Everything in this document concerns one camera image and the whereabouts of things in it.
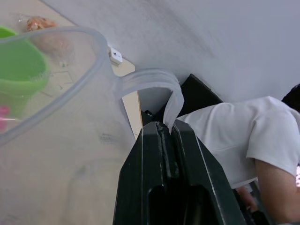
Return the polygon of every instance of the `white wall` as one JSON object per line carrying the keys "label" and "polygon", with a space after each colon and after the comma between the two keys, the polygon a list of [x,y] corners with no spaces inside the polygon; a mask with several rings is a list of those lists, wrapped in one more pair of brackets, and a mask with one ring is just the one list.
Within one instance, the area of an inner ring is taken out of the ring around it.
{"label": "white wall", "polygon": [[[282,98],[300,83],[298,0],[44,0],[97,29],[136,68],[193,73],[224,101]],[[156,111],[168,92],[140,94]]]}

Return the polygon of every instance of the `hand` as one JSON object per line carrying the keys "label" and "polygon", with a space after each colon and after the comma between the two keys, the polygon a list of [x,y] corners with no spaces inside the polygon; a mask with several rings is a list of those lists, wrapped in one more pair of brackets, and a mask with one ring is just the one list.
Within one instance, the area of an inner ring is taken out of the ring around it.
{"label": "hand", "polygon": [[237,189],[240,199],[245,204],[247,210],[251,210],[251,212],[257,211],[258,207],[256,204],[255,199],[252,197],[252,195],[245,189],[245,187],[239,187]]}

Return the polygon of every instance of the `black hair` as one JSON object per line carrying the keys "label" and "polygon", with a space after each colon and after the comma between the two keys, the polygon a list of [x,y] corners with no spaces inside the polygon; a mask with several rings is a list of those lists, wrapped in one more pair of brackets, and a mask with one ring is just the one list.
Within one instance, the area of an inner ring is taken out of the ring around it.
{"label": "black hair", "polygon": [[289,107],[300,112],[300,84],[293,89],[282,99]]}

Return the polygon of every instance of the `green plastic bowl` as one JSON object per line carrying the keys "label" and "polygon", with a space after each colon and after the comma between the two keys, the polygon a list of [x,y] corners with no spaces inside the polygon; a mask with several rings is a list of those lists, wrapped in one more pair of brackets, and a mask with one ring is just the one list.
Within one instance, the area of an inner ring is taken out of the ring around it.
{"label": "green plastic bowl", "polygon": [[[14,35],[0,26],[0,38]],[[0,106],[20,117],[28,100],[47,85],[48,73],[45,57],[28,39],[0,44]]]}

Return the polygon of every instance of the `wall outlet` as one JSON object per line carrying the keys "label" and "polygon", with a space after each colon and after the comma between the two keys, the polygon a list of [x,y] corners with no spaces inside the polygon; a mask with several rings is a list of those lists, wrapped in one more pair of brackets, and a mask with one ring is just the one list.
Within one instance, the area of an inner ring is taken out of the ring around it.
{"label": "wall outlet", "polygon": [[117,65],[121,64],[123,62],[123,58],[120,52],[118,52],[117,50],[115,50],[114,48],[110,47],[110,51],[109,51],[109,58],[111,59],[111,61]]}

